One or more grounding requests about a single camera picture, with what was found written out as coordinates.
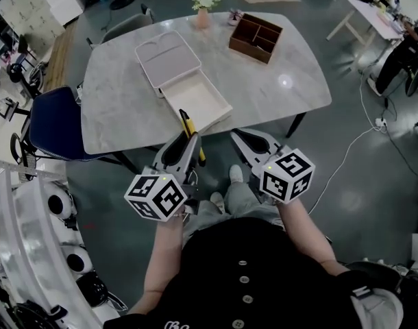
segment gray floor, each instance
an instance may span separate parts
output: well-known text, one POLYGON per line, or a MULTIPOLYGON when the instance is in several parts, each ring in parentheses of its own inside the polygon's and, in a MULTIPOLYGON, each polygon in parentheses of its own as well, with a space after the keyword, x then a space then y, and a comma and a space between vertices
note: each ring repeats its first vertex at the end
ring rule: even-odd
MULTIPOLYGON (((139 4, 152 7, 158 20, 193 14, 190 0, 136 0, 112 13, 111 25, 139 12, 139 4)), ((240 8, 287 16, 302 33, 325 74, 332 94, 327 108, 308 113, 292 138, 284 138, 292 119, 260 125, 291 147, 300 148, 317 166, 312 188, 302 197, 311 208, 326 181, 337 168, 347 146, 369 124, 360 103, 360 75, 348 66, 359 50, 355 38, 342 29, 331 42, 325 37, 349 12, 346 0, 302 0, 301 3, 248 4, 224 0, 215 11, 240 8)), ((71 55, 68 83, 76 86, 84 77, 90 50, 89 37, 98 42, 101 27, 109 19, 107 6, 96 5, 79 18, 71 55)), ((356 17, 360 30, 368 24, 356 17)), ((369 64, 383 48, 375 40, 361 62, 369 64)), ((401 79, 392 83, 392 90, 401 79)), ((382 102, 362 84, 365 104, 374 119, 382 102)), ((389 113, 389 131, 410 165, 418 172, 418 137, 413 125, 418 121, 418 95, 407 98, 400 86, 391 96, 398 118, 389 113)), ((224 191, 231 164, 239 163, 227 134, 203 139, 208 164, 199 170, 201 193, 224 191)), ((146 149, 126 153, 138 165, 149 164, 153 153, 146 149)), ((110 290, 131 306, 143 289, 143 278, 153 242, 154 223, 138 218, 123 199, 132 174, 123 167, 105 162, 70 162, 67 172, 79 208, 79 224, 88 251, 100 277, 110 290)), ((388 263, 407 263, 411 254, 411 233, 418 230, 418 179, 408 170, 386 135, 370 132, 352 147, 347 161, 328 187, 312 218, 333 240, 339 260, 362 257, 383 258, 388 263)))

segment black and white cube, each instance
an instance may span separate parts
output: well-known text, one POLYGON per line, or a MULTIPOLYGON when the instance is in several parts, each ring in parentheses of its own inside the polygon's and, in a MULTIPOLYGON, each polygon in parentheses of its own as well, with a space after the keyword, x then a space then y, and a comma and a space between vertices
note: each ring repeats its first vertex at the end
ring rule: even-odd
POLYGON ((310 187, 314 166, 298 149, 262 166, 260 190, 285 204, 310 187))
POLYGON ((172 174, 137 175, 124 198, 142 218, 163 222, 187 200, 172 174))

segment white sneaker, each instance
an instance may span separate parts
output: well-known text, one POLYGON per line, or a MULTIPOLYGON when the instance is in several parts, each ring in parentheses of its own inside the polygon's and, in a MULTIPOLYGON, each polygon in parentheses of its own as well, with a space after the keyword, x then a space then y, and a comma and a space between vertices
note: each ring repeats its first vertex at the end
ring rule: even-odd
POLYGON ((375 94, 376 95, 378 95, 378 96, 382 96, 379 92, 378 92, 378 90, 376 90, 376 83, 375 83, 375 81, 372 79, 372 78, 367 78, 367 83, 368 83, 368 85, 371 87, 371 89, 375 92, 375 94))
POLYGON ((241 171, 241 167, 239 167, 237 164, 231 166, 229 170, 229 178, 230 184, 235 182, 244 182, 243 171, 241 171))
POLYGON ((221 213, 225 213, 225 206, 224 206, 224 199, 222 194, 220 194, 218 191, 215 191, 210 196, 210 201, 218 207, 218 209, 221 211, 221 213))

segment white table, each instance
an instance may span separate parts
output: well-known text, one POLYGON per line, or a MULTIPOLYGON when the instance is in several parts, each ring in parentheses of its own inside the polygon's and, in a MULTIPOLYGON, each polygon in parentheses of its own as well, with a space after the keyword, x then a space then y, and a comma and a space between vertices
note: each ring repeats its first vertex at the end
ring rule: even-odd
POLYGON ((231 115, 204 134, 226 132, 296 116, 327 106, 331 95, 310 47, 280 14, 254 16, 283 28, 268 64, 229 49, 234 30, 228 13, 211 14, 211 26, 199 30, 194 16, 156 23, 96 47, 84 78, 82 134, 88 154, 122 151, 167 142, 182 130, 165 99, 156 96, 134 48, 177 30, 201 60, 202 71, 233 107, 231 115))
POLYGON ((346 15, 346 17, 334 28, 334 30, 326 37, 326 40, 331 40, 331 38, 337 33, 343 26, 346 26, 349 31, 358 39, 359 42, 364 46, 362 51, 358 53, 355 57, 354 62, 351 65, 351 68, 355 67, 358 64, 361 56, 366 52, 369 48, 370 44, 375 39, 376 35, 379 34, 385 40, 399 40, 402 35, 398 34, 390 25, 387 25, 379 16, 378 11, 379 8, 375 6, 371 6, 368 3, 363 3, 359 0, 348 0, 349 3, 354 7, 350 13, 346 15), (370 33, 367 36, 367 39, 364 39, 356 30, 355 28, 349 24, 349 19, 352 15, 358 11, 362 14, 362 16, 371 24, 373 28, 371 28, 370 33))

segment pink vase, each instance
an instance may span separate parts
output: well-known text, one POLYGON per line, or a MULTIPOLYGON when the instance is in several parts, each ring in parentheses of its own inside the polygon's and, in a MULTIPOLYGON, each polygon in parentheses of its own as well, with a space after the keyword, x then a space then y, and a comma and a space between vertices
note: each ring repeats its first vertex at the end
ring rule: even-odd
POLYGON ((200 29, 209 27, 209 13, 208 9, 201 8, 198 10, 198 15, 195 20, 195 26, 200 29))

